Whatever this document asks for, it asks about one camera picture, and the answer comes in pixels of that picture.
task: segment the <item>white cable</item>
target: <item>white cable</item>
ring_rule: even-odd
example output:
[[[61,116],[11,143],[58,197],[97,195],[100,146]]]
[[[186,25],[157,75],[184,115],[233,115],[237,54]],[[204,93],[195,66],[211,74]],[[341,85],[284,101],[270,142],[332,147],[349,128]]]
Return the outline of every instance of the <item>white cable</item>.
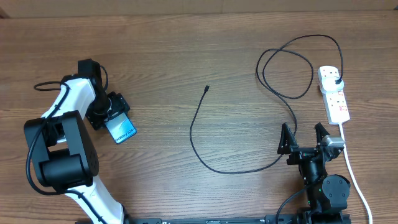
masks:
[[[341,138],[345,141],[344,132],[343,132],[343,125],[341,123],[339,123],[338,127],[340,129]],[[368,217],[369,217],[369,224],[373,224],[373,217],[372,217],[371,208],[369,207],[368,202],[366,201],[365,197],[363,196],[361,189],[359,189],[359,186],[356,183],[356,179],[355,179],[353,170],[351,168],[351,164],[349,163],[346,144],[344,144],[344,158],[346,159],[348,172],[349,172],[349,175],[351,176],[351,179],[353,180],[355,189],[358,192],[359,196],[361,197],[363,204],[365,205],[365,208],[366,208],[366,211],[367,211]]]

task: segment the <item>white power strip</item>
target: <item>white power strip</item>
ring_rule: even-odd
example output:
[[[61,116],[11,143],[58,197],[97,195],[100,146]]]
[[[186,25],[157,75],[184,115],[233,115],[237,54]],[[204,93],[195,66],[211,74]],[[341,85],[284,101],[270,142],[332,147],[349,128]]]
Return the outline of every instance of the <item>white power strip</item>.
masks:
[[[340,134],[345,141],[343,132],[343,123],[349,120],[349,113],[346,98],[343,92],[344,83],[341,81],[340,84],[336,84],[335,80],[339,78],[338,69],[332,66],[322,66],[318,69],[319,76],[319,87],[323,95],[323,101],[325,103],[326,114],[328,116],[329,124],[338,124],[340,128]],[[366,201],[361,189],[359,189],[358,183],[356,182],[354,172],[351,169],[351,165],[348,159],[348,152],[346,144],[344,145],[344,157],[348,168],[349,175],[353,180],[356,191],[364,203],[366,211],[369,217],[369,224],[373,224],[373,217],[371,209]]]

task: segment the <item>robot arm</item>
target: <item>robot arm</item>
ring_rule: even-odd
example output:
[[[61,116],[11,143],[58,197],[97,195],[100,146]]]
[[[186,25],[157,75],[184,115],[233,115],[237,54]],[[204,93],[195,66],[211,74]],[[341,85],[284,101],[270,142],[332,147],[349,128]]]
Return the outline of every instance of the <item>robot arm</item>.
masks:
[[[86,116],[95,130],[119,126],[119,129],[109,129],[109,132],[116,143],[120,143],[115,136],[126,123],[130,133],[122,140],[136,133],[127,118],[130,107],[121,94],[106,94],[102,87],[100,65],[91,59],[79,61],[78,73],[65,76],[62,83],[70,89],[58,111],[48,118],[65,96],[65,85],[61,85],[60,94],[51,108],[41,118],[27,121],[24,126],[25,137],[31,147],[36,132],[48,118],[32,152],[37,179],[42,186],[52,187],[57,193],[74,199],[93,223],[123,224],[128,215],[98,176],[98,157],[83,119]],[[68,148],[49,151],[49,147],[61,142],[67,142]]]

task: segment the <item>power strip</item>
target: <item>power strip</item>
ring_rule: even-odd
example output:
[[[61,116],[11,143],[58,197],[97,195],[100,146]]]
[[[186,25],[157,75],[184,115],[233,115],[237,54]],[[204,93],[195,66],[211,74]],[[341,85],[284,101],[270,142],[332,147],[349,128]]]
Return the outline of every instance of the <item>power strip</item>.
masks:
[[[349,120],[344,83],[336,85],[331,81],[339,78],[338,69],[332,66],[322,66],[318,69],[320,89],[325,103],[329,124],[340,124]]]

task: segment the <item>wooden table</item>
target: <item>wooden table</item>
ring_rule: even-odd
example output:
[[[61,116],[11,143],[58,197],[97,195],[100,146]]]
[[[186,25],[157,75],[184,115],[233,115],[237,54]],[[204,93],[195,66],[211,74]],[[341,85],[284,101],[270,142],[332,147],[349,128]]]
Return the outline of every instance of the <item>wooden table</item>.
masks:
[[[58,95],[37,92],[38,82],[75,73],[77,61],[92,58],[109,73],[109,89],[131,105],[138,133],[115,145],[107,130],[86,123],[99,155],[100,176],[113,197],[134,217],[261,217],[303,187],[297,166],[286,157],[253,174],[221,175],[194,155],[189,126],[206,84],[193,130],[198,152],[219,170],[254,169],[276,157],[280,126],[291,115],[256,80],[261,52],[294,37],[328,34],[344,55],[345,93],[351,113],[345,134],[357,181],[375,223],[396,223],[398,215],[398,13],[300,12],[201,16],[87,17],[0,20],[0,222],[73,223],[87,219],[65,196],[34,192],[25,177],[27,144],[23,125]],[[315,145],[313,126],[327,123],[316,70],[340,67],[326,38],[297,41],[290,50],[315,68],[310,91],[288,100],[298,119],[297,141]],[[301,58],[279,54],[267,68],[270,84],[287,95],[303,92],[310,68]],[[329,162],[329,174],[350,179],[343,155]],[[305,196],[283,213],[305,206]],[[354,187],[345,213],[367,223]]]

